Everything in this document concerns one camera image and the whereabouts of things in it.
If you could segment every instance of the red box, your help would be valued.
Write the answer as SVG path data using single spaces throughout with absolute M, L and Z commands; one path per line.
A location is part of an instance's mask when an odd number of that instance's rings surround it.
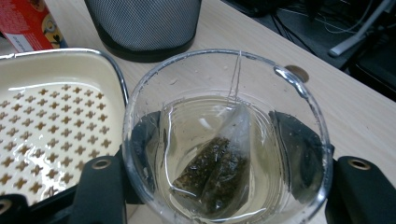
M 44 0 L 1 0 L 0 31 L 18 52 L 67 48 Z

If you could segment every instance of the white tray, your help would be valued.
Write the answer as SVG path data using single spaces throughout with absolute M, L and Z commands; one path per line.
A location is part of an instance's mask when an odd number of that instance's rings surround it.
M 75 186 L 86 161 L 114 155 L 127 91 L 92 49 L 0 56 L 0 195 L 29 204 Z

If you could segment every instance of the pyramid tea bag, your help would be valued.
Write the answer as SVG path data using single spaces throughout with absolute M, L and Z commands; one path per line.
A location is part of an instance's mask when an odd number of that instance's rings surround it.
M 186 207 L 194 205 L 203 217 L 231 216 L 248 195 L 248 108 L 237 104 L 226 116 L 219 133 L 198 147 L 197 155 L 173 182 L 175 197 Z

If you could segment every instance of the desk surface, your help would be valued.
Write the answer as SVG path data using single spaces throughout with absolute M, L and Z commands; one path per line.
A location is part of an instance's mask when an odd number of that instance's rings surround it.
M 93 26 L 83 0 L 46 1 L 69 47 L 107 52 Z M 293 45 L 251 18 L 223 4 L 204 0 L 195 49 L 241 49 L 281 65 L 302 67 L 310 76 L 306 83 L 326 119 L 330 139 L 340 156 L 356 156 L 375 163 L 396 186 L 396 104 L 336 68 Z M 7 41 L 0 42 L 0 55 L 15 52 Z M 131 91 L 155 63 L 132 63 L 113 57 Z M 158 223 L 147 207 L 139 207 L 132 221 Z M 323 208 L 311 223 L 325 223 Z

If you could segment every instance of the glass cup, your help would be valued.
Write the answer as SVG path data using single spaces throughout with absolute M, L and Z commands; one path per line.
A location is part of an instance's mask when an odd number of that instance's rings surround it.
M 312 94 L 239 50 L 186 52 L 150 70 L 127 105 L 122 150 L 137 194 L 169 223 L 305 223 L 332 183 Z

